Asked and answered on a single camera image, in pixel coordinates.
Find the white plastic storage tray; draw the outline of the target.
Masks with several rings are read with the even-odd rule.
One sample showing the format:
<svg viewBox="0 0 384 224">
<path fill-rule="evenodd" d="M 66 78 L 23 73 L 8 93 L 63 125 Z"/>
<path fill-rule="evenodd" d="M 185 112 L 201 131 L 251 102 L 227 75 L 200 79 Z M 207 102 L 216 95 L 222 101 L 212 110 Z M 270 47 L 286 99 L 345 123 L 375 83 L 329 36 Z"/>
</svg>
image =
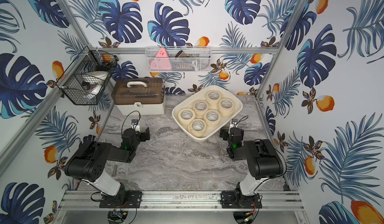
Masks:
<svg viewBox="0 0 384 224">
<path fill-rule="evenodd" d="M 172 116 L 190 138 L 204 142 L 242 109 L 243 103 L 235 95 L 221 87 L 208 86 L 178 104 Z"/>
</svg>

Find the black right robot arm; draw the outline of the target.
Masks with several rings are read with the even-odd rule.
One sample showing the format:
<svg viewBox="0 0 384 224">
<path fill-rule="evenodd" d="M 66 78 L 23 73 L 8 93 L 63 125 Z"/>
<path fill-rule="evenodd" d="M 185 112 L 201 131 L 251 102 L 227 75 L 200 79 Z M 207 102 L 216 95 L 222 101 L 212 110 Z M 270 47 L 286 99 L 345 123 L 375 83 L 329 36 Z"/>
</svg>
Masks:
<svg viewBox="0 0 384 224">
<path fill-rule="evenodd" d="M 239 128 L 221 129 L 220 137 L 228 142 L 227 155 L 233 161 L 246 161 L 249 173 L 237 185 L 241 197 L 254 196 L 262 185 L 284 175 L 284 161 L 268 139 L 244 141 Z"/>
</svg>

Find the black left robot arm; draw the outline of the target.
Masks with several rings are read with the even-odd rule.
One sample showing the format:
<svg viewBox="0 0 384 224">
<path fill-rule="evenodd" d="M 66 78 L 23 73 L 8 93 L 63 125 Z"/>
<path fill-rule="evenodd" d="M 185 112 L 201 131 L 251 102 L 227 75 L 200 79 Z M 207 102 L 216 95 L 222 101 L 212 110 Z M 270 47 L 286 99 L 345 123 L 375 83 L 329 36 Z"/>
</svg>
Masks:
<svg viewBox="0 0 384 224">
<path fill-rule="evenodd" d="M 86 182 L 107 197 L 122 199 L 124 185 L 113 179 L 105 170 L 108 161 L 131 163 L 139 144 L 150 140 L 150 128 L 144 132 L 133 128 L 122 134 L 120 147 L 94 140 L 84 140 L 65 166 L 65 174 Z"/>
</svg>

